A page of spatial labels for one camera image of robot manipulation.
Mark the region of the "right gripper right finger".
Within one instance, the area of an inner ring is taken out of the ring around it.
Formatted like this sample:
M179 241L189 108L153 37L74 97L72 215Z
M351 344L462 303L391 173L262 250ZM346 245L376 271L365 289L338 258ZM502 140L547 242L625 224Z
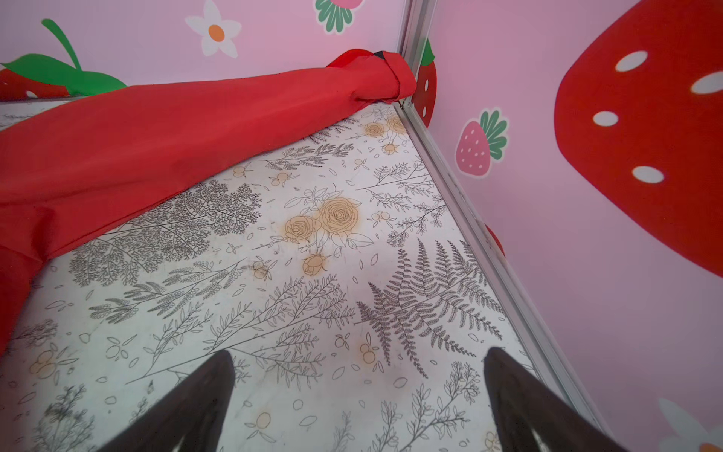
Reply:
M623 452L502 348L490 348L484 379L504 451Z

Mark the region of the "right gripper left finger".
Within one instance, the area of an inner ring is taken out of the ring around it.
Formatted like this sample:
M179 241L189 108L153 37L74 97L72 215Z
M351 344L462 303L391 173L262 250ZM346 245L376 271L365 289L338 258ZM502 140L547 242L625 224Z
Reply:
M222 350L101 450L215 451L233 388L233 358Z

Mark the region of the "red zip-up jacket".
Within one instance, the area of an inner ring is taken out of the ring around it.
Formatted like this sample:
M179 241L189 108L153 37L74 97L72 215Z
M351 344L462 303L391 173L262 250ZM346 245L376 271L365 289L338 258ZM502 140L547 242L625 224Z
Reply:
M324 68L133 86L1 134L1 341L44 265L254 156L376 102L414 94L395 53L350 50Z

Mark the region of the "floral patterned table mat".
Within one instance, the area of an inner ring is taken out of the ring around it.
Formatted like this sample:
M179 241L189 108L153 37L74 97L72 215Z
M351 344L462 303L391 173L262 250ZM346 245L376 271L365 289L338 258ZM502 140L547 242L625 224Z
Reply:
M498 451L492 347L533 369L376 104L53 260L1 361L1 447L97 450L226 351L222 451Z

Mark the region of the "right aluminium corner post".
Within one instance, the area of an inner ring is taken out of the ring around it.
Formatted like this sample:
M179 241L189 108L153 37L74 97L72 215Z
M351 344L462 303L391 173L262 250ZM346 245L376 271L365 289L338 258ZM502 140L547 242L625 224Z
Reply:
M429 41L433 14L437 2L408 1L402 26L400 54L410 66L416 80L414 95L403 102L405 108L415 108L423 119L429 119L436 103L438 77L435 54Z

